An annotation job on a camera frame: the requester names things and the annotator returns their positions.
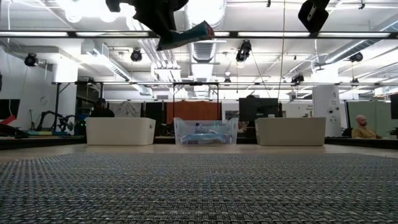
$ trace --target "person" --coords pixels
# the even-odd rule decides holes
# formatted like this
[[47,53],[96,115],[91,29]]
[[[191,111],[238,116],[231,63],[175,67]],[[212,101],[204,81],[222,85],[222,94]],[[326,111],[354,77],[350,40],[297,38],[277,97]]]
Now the person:
[[[136,8],[134,19],[138,20],[159,37],[157,50],[167,50],[180,47],[195,38],[182,37],[183,33],[177,32],[174,12],[184,7],[189,0],[106,0],[106,5],[111,12],[120,12],[120,4],[126,3]],[[201,40],[209,40],[214,36],[213,29],[204,21],[199,26],[206,27],[206,34],[200,36]]]
[[114,118],[114,113],[106,107],[106,100],[100,98],[95,103],[95,108],[90,114],[91,118]]
[[356,117],[358,127],[354,128],[351,132],[352,138],[356,139],[382,139],[382,137],[376,134],[374,131],[368,129],[368,121],[365,116],[358,115]]

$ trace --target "cable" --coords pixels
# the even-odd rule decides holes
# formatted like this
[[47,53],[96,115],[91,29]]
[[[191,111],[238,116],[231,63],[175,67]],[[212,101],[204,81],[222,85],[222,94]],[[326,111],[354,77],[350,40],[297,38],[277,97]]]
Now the cable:
[[351,62],[351,71],[353,73],[353,80],[354,80],[354,63],[353,62]]
[[271,98],[271,96],[270,96],[270,94],[269,94],[269,91],[268,91],[268,89],[267,89],[266,83],[264,83],[264,79],[262,78],[262,75],[261,75],[261,72],[260,72],[260,68],[259,68],[259,66],[257,65],[257,61],[256,61],[256,58],[255,58],[255,56],[254,56],[253,50],[251,50],[251,54],[253,55],[254,63],[256,64],[257,71],[259,72],[259,75],[260,75],[260,77],[261,77],[262,84],[264,84],[264,88],[267,90],[268,97]]
[[[7,6],[7,20],[8,20],[8,30],[11,30],[11,18],[10,18],[10,8],[13,1],[8,4]],[[10,38],[7,38],[7,44],[10,44]]]
[[88,104],[88,85],[87,85],[87,90],[86,90],[86,105]]
[[239,75],[238,75],[238,61],[236,61],[236,93],[239,93],[239,90],[238,90],[238,88],[239,88],[239,86],[238,86],[238,77],[239,77]]
[[22,96],[23,96],[23,94],[24,94],[24,90],[25,90],[25,83],[26,83],[26,78],[27,78],[27,72],[28,72],[28,66],[26,66],[26,72],[25,72],[25,78],[24,78],[24,82],[23,82],[23,84],[22,84],[22,89],[21,89],[21,98],[22,98]]
[[284,48],[285,48],[285,28],[286,28],[286,0],[284,0],[284,29],[283,29],[283,36],[282,36],[282,58],[280,62],[280,78],[279,78],[279,87],[278,87],[278,99],[280,93],[280,85],[282,83],[282,72],[284,69]]
[[11,99],[8,101],[8,111],[10,112],[10,116],[12,116],[12,111],[11,111]]

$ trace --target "seated person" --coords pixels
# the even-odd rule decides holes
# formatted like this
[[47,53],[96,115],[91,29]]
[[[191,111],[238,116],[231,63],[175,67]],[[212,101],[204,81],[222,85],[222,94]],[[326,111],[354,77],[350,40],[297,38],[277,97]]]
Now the seated person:
[[114,118],[114,113],[107,109],[106,100],[100,98],[95,103],[95,108],[90,114],[91,118]]
[[356,122],[358,123],[358,127],[354,128],[351,135],[352,138],[355,139],[382,139],[382,137],[376,134],[374,131],[368,129],[366,126],[368,122],[366,121],[366,117],[363,115],[358,115],[356,117]]

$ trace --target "red object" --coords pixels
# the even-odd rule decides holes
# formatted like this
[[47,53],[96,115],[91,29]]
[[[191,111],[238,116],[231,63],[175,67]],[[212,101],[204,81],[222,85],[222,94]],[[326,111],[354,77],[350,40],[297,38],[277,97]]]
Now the red object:
[[13,122],[13,121],[15,121],[15,120],[16,120],[15,116],[14,116],[14,115],[11,115],[11,116],[8,117],[7,119],[1,121],[0,124],[8,125],[9,123],[11,123],[11,122]]
[[167,124],[173,123],[173,107],[175,117],[183,120],[214,121],[220,117],[221,103],[214,102],[187,102],[167,103]]

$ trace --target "white storage bin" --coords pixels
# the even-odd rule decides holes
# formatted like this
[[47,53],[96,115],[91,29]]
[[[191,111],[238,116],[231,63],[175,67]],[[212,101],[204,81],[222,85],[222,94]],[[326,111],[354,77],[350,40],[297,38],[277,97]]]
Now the white storage bin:
[[326,118],[259,118],[257,143],[262,146],[322,146]]
[[149,118],[87,118],[87,144],[143,146],[154,143],[156,121]]
[[238,118],[229,121],[184,121],[174,118],[175,143],[180,145],[236,144]]

